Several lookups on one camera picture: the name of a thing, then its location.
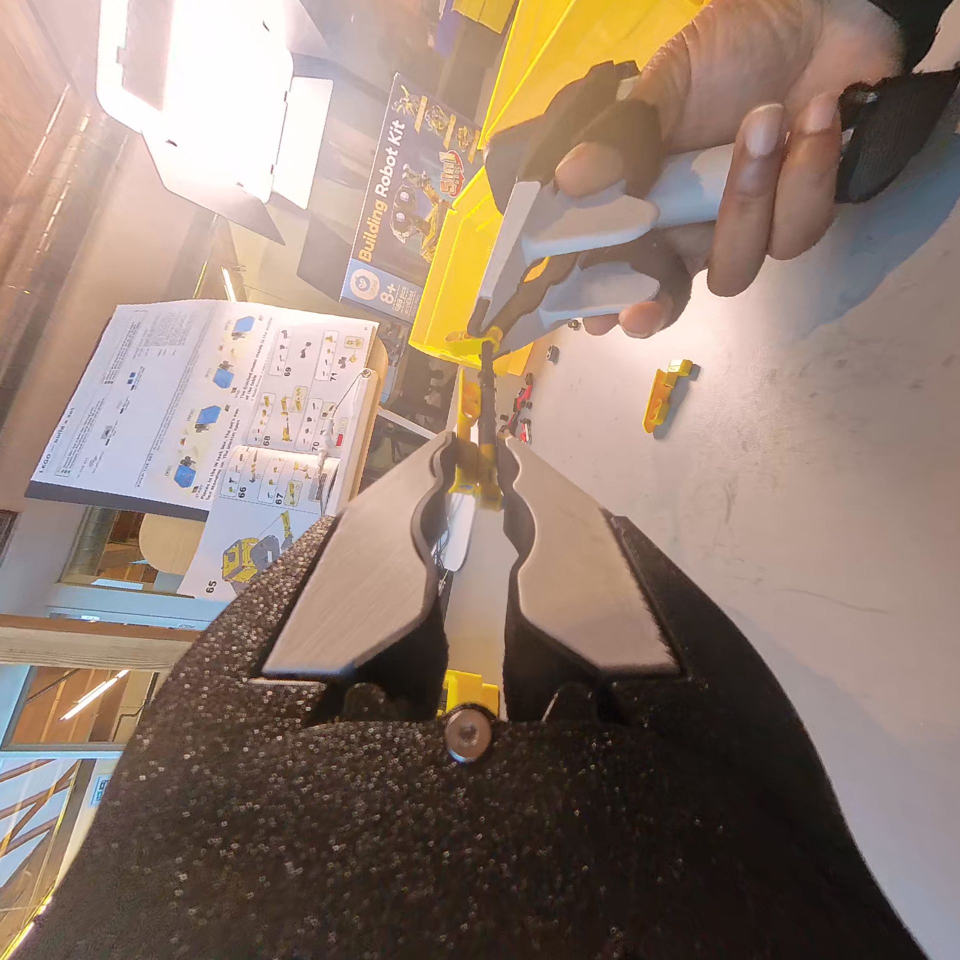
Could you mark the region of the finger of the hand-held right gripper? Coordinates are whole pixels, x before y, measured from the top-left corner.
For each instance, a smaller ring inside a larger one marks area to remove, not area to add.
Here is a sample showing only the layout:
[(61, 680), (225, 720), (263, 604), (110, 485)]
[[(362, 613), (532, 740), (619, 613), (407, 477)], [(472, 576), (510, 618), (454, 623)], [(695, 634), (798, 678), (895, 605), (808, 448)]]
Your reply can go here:
[(573, 267), (566, 278), (521, 282), (493, 320), (501, 332), (498, 354), (529, 346), (573, 320), (617, 315), (654, 300), (661, 283), (630, 266)]
[(519, 181), (510, 198), (486, 265), (467, 333), (483, 337), (497, 323), (499, 312), (516, 293), (528, 267), (523, 249), (523, 234), (531, 215), (540, 211), (544, 200), (553, 199), (556, 189), (539, 181)]

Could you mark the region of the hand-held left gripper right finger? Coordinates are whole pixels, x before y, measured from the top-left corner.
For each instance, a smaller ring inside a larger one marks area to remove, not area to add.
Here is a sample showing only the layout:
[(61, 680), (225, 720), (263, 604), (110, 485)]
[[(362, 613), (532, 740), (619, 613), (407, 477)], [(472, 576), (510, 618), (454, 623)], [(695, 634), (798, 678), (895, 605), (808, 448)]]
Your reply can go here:
[(676, 677), (679, 664), (606, 510), (517, 438), (500, 446), (521, 622), (598, 677)]

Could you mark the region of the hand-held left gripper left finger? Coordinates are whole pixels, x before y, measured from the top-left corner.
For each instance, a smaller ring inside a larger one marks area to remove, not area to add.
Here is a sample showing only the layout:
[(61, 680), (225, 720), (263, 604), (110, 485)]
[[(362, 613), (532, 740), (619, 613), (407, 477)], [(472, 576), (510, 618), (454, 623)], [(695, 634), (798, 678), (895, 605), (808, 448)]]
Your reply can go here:
[(434, 603), (456, 434), (443, 431), (349, 501), (268, 655), (267, 676), (346, 676)]

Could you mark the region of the yellow angled toy beam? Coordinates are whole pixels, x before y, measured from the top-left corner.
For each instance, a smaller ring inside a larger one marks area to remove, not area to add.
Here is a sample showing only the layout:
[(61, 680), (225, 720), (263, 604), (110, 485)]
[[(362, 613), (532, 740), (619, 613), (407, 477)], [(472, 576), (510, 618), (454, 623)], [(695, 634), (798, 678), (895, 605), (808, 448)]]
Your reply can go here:
[(689, 378), (694, 368), (690, 359), (682, 358), (671, 362), (666, 368), (658, 368), (654, 374), (647, 405), (643, 414), (643, 429), (647, 434), (666, 423), (672, 394), (680, 380)]

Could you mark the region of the yellow toy actuator assembly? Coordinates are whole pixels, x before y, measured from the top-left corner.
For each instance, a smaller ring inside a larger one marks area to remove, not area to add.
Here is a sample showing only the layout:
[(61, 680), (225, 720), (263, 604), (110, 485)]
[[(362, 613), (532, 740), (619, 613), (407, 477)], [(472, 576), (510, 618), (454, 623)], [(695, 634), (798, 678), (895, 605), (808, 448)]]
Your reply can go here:
[(466, 331), (447, 336), (453, 354), (479, 360), (477, 382), (458, 373), (455, 417), (456, 464), (450, 494), (472, 495), (478, 508), (502, 509), (498, 479), (498, 419), (495, 353), (500, 333), (474, 338)]

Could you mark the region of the person's right forearm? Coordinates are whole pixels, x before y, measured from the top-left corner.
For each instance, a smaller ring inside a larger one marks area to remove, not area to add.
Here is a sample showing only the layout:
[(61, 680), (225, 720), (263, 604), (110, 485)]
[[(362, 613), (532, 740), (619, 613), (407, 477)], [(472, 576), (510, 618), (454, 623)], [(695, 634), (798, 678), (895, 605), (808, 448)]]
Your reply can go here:
[(908, 48), (928, 50), (952, 1), (871, 1), (894, 21)]

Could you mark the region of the grey desk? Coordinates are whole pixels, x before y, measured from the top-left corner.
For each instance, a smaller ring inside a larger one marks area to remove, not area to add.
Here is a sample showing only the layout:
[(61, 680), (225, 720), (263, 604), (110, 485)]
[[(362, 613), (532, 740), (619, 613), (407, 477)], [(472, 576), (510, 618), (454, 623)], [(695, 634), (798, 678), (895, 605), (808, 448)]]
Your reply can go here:
[[(531, 355), (533, 450), (726, 612), (932, 958), (958, 958), (958, 133), (736, 298)], [(657, 369), (694, 363), (643, 429)]]

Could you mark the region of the person's right hand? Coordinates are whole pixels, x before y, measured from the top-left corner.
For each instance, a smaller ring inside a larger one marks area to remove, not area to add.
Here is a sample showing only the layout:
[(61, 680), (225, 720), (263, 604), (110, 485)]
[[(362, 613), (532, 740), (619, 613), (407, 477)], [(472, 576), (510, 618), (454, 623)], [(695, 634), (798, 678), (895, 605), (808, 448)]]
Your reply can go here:
[(838, 100), (905, 66), (907, 40), (872, 2), (712, 2), (665, 43), (630, 96), (656, 109), (667, 154), (735, 144), (714, 223), (666, 230), (690, 278), (744, 292), (765, 261), (813, 248), (835, 214)]

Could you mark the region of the yellow bin with loose parts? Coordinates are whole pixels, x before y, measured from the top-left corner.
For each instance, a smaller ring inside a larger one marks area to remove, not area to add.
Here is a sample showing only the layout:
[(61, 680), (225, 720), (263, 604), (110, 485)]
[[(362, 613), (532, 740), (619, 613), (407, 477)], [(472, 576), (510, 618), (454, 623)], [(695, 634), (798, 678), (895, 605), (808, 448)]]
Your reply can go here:
[(479, 370), (478, 355), (456, 356), (448, 337), (467, 328), (501, 223), (487, 172), (480, 169), (443, 220), (410, 333), (410, 347)]

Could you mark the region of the white rounded board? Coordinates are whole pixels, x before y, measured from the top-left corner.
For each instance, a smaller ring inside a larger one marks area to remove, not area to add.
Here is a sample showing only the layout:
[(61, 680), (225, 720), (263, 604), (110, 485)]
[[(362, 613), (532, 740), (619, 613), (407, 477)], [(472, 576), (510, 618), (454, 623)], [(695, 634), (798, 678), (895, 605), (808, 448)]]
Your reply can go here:
[(470, 549), (475, 511), (472, 494), (450, 494), (447, 528), (438, 544), (439, 561), (444, 570), (452, 573), (461, 570)]

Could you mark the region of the toy kit cardboard box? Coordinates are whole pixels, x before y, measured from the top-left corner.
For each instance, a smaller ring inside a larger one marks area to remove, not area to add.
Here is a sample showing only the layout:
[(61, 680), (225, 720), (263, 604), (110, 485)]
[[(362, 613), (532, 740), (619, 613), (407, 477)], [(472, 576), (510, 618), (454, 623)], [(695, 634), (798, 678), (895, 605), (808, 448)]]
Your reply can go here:
[(341, 300), (412, 325), (443, 223), (483, 163), (481, 128), (395, 74)]

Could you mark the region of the pile of small toy parts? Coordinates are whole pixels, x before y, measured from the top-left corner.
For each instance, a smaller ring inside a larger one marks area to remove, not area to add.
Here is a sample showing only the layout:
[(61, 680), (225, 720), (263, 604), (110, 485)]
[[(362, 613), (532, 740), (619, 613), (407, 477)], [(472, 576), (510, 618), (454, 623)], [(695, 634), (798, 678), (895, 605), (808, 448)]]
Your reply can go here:
[(498, 435), (513, 436), (526, 445), (531, 443), (532, 423), (529, 414), (533, 405), (534, 381), (533, 373), (525, 374), (524, 386), (513, 399), (510, 414), (499, 415)]

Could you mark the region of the empty yellow storage bin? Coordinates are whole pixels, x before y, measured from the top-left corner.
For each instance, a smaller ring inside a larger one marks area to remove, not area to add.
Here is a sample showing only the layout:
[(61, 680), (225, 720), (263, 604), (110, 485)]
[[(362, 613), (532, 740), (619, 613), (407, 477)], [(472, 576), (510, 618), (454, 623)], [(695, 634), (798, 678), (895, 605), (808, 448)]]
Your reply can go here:
[(705, 1), (520, 1), (480, 143), (542, 114), (554, 95), (605, 62), (645, 66)]

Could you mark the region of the open instruction booklet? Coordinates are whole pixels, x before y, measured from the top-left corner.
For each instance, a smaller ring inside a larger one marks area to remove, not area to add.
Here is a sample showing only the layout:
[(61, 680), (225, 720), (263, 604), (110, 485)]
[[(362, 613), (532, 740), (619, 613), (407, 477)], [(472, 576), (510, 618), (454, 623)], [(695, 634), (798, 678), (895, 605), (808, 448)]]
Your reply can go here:
[(27, 497), (202, 522), (181, 590), (231, 602), (355, 496), (377, 336), (257, 303), (119, 306)]

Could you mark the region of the bright light panel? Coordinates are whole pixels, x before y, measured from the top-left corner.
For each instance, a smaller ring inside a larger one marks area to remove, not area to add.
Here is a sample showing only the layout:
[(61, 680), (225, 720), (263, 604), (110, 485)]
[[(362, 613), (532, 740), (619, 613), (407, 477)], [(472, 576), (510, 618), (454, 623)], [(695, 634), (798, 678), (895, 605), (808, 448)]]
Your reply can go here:
[(95, 90), (175, 196), (284, 245), (269, 209), (305, 211), (333, 83), (305, 2), (102, 1)]

